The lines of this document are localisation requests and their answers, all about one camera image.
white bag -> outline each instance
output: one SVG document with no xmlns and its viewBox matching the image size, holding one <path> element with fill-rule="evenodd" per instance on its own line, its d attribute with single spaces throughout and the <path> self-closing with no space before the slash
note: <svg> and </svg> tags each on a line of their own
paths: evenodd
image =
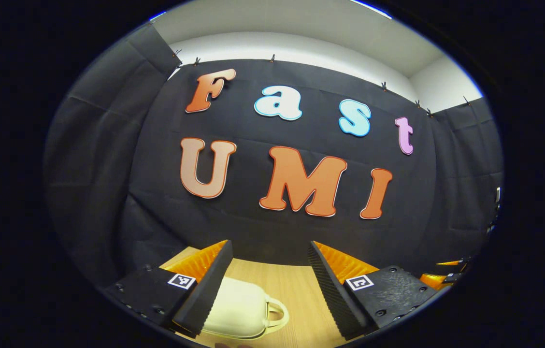
<svg viewBox="0 0 545 348">
<path fill-rule="evenodd" d="M 283 317 L 269 320 L 271 311 L 282 313 Z M 233 339 L 258 339 L 283 328 L 288 320 L 286 306 L 271 299 L 261 287 L 224 277 L 202 332 Z"/>
</svg>

white wall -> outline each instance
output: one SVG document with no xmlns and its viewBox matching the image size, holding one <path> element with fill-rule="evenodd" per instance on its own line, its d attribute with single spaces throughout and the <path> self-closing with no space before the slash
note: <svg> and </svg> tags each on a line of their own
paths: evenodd
<svg viewBox="0 0 545 348">
<path fill-rule="evenodd" d="M 299 62 L 347 73 L 387 88 L 410 101 L 418 95 L 410 80 L 392 68 L 352 49 L 299 35 L 270 32 L 240 32 L 209 35 L 169 44 L 183 64 L 225 59 L 271 59 Z"/>
<path fill-rule="evenodd" d="M 452 106 L 474 101 L 483 95 L 472 79 L 449 57 L 433 62 L 410 77 L 421 107 L 438 112 Z"/>
</svg>

wooden surface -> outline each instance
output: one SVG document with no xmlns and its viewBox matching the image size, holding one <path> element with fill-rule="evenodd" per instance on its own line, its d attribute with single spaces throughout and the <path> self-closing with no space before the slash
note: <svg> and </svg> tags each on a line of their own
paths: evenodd
<svg viewBox="0 0 545 348">
<path fill-rule="evenodd" d="M 187 247 L 161 267 L 169 266 L 197 251 Z M 182 337 L 211 348 L 215 344 L 218 347 L 225 344 L 229 348 L 334 348 L 348 342 L 339 334 L 310 266 L 283 266 L 233 259 L 226 277 L 256 284 L 268 295 L 283 302 L 290 313 L 288 324 L 277 332 L 252 341 L 205 333 L 195 339 L 184 335 Z"/>
</svg>

orange letter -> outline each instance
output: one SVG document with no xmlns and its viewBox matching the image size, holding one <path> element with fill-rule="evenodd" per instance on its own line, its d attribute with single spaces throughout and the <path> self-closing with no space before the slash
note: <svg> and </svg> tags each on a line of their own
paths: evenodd
<svg viewBox="0 0 545 348">
<path fill-rule="evenodd" d="M 207 73 L 197 79 L 198 85 L 193 95 L 191 104 L 186 106 L 185 111 L 188 113 L 202 112 L 208 110 L 210 107 L 210 101 L 208 101 L 208 94 L 212 93 L 212 97 L 219 97 L 225 80 L 232 80 L 236 77 L 236 71 L 234 69 L 228 69 L 223 71 L 217 71 L 213 73 Z"/>
<path fill-rule="evenodd" d="M 376 168 L 372 170 L 373 186 L 372 193 L 365 209 L 360 211 L 361 218 L 373 220 L 382 216 L 382 201 L 385 199 L 387 185 L 392 180 L 392 173 L 386 169 Z"/>
<path fill-rule="evenodd" d="M 226 187 L 226 175 L 230 155 L 236 152 L 236 144 L 229 141 L 213 141 L 210 148 L 215 152 L 213 164 L 213 178 L 208 184 L 197 180 L 197 159 L 200 150 L 204 148 L 204 141 L 194 137 L 186 137 L 180 142 L 182 146 L 182 160 L 180 161 L 180 180 L 182 186 L 195 196 L 215 198 Z"/>
<path fill-rule="evenodd" d="M 275 146 L 271 147 L 269 153 L 274 159 L 273 176 L 268 194 L 259 201 L 259 206 L 274 211 L 285 209 L 283 191 L 287 187 L 293 211 L 299 211 L 313 194 L 312 202 L 305 207 L 309 215 L 324 217 L 335 215 L 337 185 L 341 173 L 347 168 L 347 163 L 343 159 L 332 156 L 323 158 L 308 177 L 301 154 L 296 149 Z"/>
</svg>

light blue letter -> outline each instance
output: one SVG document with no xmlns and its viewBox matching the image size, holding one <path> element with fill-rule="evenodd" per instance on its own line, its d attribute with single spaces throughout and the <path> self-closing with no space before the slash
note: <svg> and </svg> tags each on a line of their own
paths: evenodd
<svg viewBox="0 0 545 348">
<path fill-rule="evenodd" d="M 263 95 L 255 102 L 255 111 L 262 116 L 279 116 L 287 121 L 295 121 L 303 115 L 299 110 L 301 93 L 288 86 L 269 86 L 262 90 Z"/>
<path fill-rule="evenodd" d="M 341 131 L 357 137 L 363 137 L 369 133 L 368 119 L 372 117 L 369 106 L 352 99 L 344 99 L 339 103 L 339 111 L 344 115 L 339 119 Z"/>
</svg>

